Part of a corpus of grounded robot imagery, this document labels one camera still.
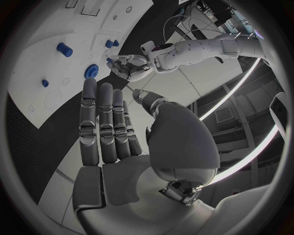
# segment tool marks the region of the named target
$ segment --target led light strip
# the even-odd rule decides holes
[[[239,161],[237,164],[229,168],[228,170],[216,175],[214,179],[208,184],[214,184],[232,174],[234,174],[236,171],[240,170],[243,168],[245,165],[247,165],[249,162],[251,162],[254,158],[258,156],[265,148],[266,146],[271,142],[275,134],[278,132],[278,127],[277,125],[274,125],[270,133],[265,137],[265,139],[245,158],[243,158],[241,161]]]
[[[250,70],[247,72],[247,74],[242,78],[242,80],[219,102],[217,103],[211,110],[209,110],[206,114],[204,114],[200,120],[204,120],[208,115],[213,113],[218,107],[220,107],[244,82],[245,80],[250,76],[252,71],[257,66],[258,62],[260,61],[260,58],[258,58],[253,66],[250,68]],[[242,169],[244,166],[246,166],[249,162],[251,162],[254,158],[258,156],[265,148],[266,146],[271,142],[275,134],[278,132],[277,125],[274,125],[273,129],[270,131],[270,133],[267,135],[267,137],[258,145],[247,157],[243,158],[240,162],[229,168],[228,170],[216,175],[214,179],[207,185],[214,184],[220,180],[223,180],[224,178],[234,174],[238,170]]]
[[[204,114],[200,120],[204,120],[208,115],[210,115],[212,112],[214,112],[218,107],[220,107],[244,82],[245,80],[250,76],[252,71],[257,66],[258,62],[260,61],[260,58],[258,58],[253,66],[249,69],[249,71],[246,73],[246,75],[242,78],[242,80],[228,93],[219,103],[217,103],[211,110],[209,110],[206,114]]]

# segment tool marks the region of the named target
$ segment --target blue knob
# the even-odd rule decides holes
[[[70,57],[73,54],[73,49],[71,49],[70,47],[68,47],[64,43],[58,44],[56,49],[66,57]]]
[[[110,40],[107,40],[107,42],[105,43],[105,46],[106,46],[107,48],[111,48],[112,45],[113,45],[113,42],[110,41]]]
[[[92,78],[94,78],[94,77],[96,77],[97,76],[97,74],[98,74],[98,71],[99,71],[99,67],[98,67],[98,65],[95,65],[95,64],[93,64],[93,65],[90,65],[87,69],[86,69],[86,71],[85,71],[85,78],[89,78],[89,77],[92,77]]]
[[[49,86],[49,82],[47,80],[42,80],[43,87]]]
[[[120,45],[119,42],[117,40],[115,40],[114,43],[113,43],[113,46],[118,47],[119,45]]]

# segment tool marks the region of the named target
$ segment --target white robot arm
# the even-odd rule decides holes
[[[175,44],[155,46],[153,41],[141,45],[148,59],[140,55],[111,56],[108,67],[117,76],[130,82],[138,81],[152,71],[156,73],[173,72],[180,65],[197,64],[209,57],[236,59],[239,55],[266,60],[257,39],[220,35],[214,39],[187,40]]]

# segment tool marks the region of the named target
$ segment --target round hole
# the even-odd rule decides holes
[[[132,7],[129,6],[129,7],[126,9],[126,12],[127,12],[127,13],[130,13],[131,11],[132,11]]]

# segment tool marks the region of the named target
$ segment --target air vent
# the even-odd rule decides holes
[[[215,111],[215,115],[217,118],[217,124],[234,119],[230,106]]]

